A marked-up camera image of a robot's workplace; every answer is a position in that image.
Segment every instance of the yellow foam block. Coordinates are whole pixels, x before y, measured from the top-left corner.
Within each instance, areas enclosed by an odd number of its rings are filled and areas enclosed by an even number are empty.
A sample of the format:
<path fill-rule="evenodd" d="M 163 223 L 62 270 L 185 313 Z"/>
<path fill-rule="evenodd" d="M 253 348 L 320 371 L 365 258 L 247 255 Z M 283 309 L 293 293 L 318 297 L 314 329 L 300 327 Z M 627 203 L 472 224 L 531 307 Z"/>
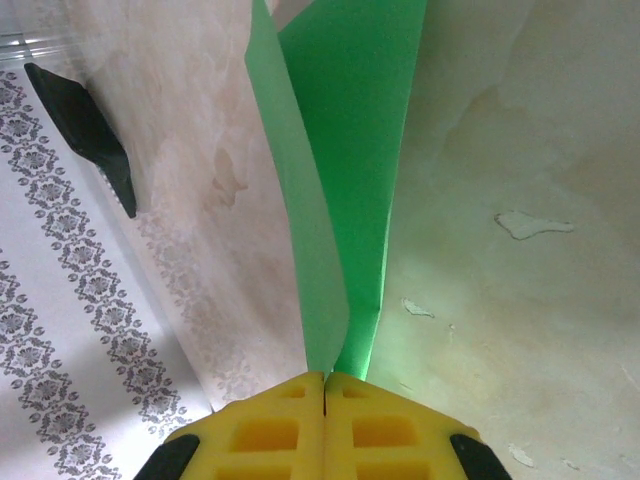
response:
<path fill-rule="evenodd" d="M 466 480 L 462 423 L 341 373 L 311 372 L 174 432 L 200 439 L 181 480 Z"/>
<path fill-rule="evenodd" d="M 324 376 L 310 372 L 175 431 L 200 445 L 182 474 L 192 480 L 320 480 Z"/>
<path fill-rule="evenodd" d="M 450 443 L 480 440 L 457 420 L 342 373 L 325 386 L 326 480 L 466 480 Z"/>

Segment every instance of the green sheet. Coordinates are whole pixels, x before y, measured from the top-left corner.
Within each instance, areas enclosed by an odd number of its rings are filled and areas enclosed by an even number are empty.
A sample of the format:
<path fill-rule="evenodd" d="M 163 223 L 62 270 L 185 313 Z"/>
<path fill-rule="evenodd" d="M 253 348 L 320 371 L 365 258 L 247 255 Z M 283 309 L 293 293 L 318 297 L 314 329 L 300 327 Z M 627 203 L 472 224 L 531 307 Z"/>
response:
<path fill-rule="evenodd" d="M 246 63 L 289 215 L 310 370 L 366 377 L 425 8 L 315 0 L 277 35 L 254 0 Z"/>

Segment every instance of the paint chip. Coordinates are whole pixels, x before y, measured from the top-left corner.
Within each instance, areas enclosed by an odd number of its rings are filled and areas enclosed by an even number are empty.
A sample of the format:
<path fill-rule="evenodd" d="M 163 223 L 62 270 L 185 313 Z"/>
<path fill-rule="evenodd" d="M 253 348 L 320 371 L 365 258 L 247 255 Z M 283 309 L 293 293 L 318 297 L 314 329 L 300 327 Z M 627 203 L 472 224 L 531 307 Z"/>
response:
<path fill-rule="evenodd" d="M 513 443 L 509 444 L 509 453 L 516 462 L 521 463 L 525 467 L 536 468 L 536 464 L 533 462 L 531 457 L 529 457 L 529 455 L 527 455 L 524 450 L 514 445 Z"/>
<path fill-rule="evenodd" d="M 580 471 L 580 467 L 573 463 L 571 460 L 567 460 L 566 458 L 562 459 L 562 463 L 564 463 L 571 470 L 575 470 L 576 472 Z"/>
<path fill-rule="evenodd" d="M 620 460 L 622 461 L 622 463 L 624 463 L 627 467 L 629 467 L 631 470 L 636 471 L 638 470 L 638 465 L 635 464 L 635 462 L 633 462 L 629 457 L 627 457 L 626 455 L 620 454 Z"/>
<path fill-rule="evenodd" d="M 431 318 L 436 318 L 436 316 L 429 312 L 428 310 L 425 310 L 424 308 L 422 308 L 420 305 L 412 302 L 411 300 L 409 300 L 408 298 L 403 298 L 402 299 L 402 306 L 405 308 L 405 310 L 407 312 L 409 312 L 411 315 L 417 315 L 419 317 L 431 317 Z"/>
<path fill-rule="evenodd" d="M 538 233 L 571 233 L 574 230 L 572 223 L 554 222 L 544 218 L 536 218 L 516 210 L 507 213 L 498 213 L 493 219 L 498 225 L 509 232 L 515 240 L 526 240 Z"/>
<path fill-rule="evenodd" d="M 633 378 L 633 375 L 631 375 L 631 373 L 629 373 L 629 370 L 627 370 L 627 367 L 625 367 L 622 363 L 619 363 L 618 365 L 620 365 L 620 369 L 622 370 L 622 373 L 624 373 L 624 376 L 627 377 L 627 380 L 629 381 L 629 384 L 636 389 L 636 391 L 638 393 L 640 393 L 640 385 L 638 385 L 638 382 L 636 382 L 636 379 Z"/>

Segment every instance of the black plastic piece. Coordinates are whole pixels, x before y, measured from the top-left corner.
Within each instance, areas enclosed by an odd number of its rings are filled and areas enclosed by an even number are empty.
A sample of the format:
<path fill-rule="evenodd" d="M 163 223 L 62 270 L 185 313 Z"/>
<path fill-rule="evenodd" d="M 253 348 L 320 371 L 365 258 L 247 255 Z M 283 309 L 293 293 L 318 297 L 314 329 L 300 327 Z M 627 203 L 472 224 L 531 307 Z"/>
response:
<path fill-rule="evenodd" d="M 197 435 L 182 435 L 160 445 L 133 480 L 180 480 L 200 445 Z"/>
<path fill-rule="evenodd" d="M 469 480 L 512 480 L 487 445 L 466 435 L 452 435 L 451 445 Z"/>
<path fill-rule="evenodd" d="M 130 218 L 136 197 L 129 159 L 89 92 L 78 82 L 38 67 L 24 66 L 40 101 L 69 147 L 102 170 Z"/>

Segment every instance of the marble-patterned surface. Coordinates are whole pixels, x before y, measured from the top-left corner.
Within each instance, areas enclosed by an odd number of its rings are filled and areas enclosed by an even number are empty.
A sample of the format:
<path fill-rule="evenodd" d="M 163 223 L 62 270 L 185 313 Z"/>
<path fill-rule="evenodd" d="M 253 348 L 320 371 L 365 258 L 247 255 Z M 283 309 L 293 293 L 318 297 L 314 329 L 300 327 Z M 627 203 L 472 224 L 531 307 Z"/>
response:
<path fill-rule="evenodd" d="M 56 1 L 132 158 L 123 229 L 214 404 L 302 370 L 249 1 Z M 282 24 L 308 1 L 273 3 Z M 429 4 L 369 379 L 477 426 L 514 478 L 640 475 L 639 21 L 622 0 Z M 511 210 L 574 231 L 515 240 Z"/>
<path fill-rule="evenodd" d="M 77 67 L 129 153 L 141 212 L 122 228 L 214 408 L 304 371 L 287 218 L 244 65 L 251 1 L 21 5 L 28 29 L 66 32 L 43 65 Z"/>

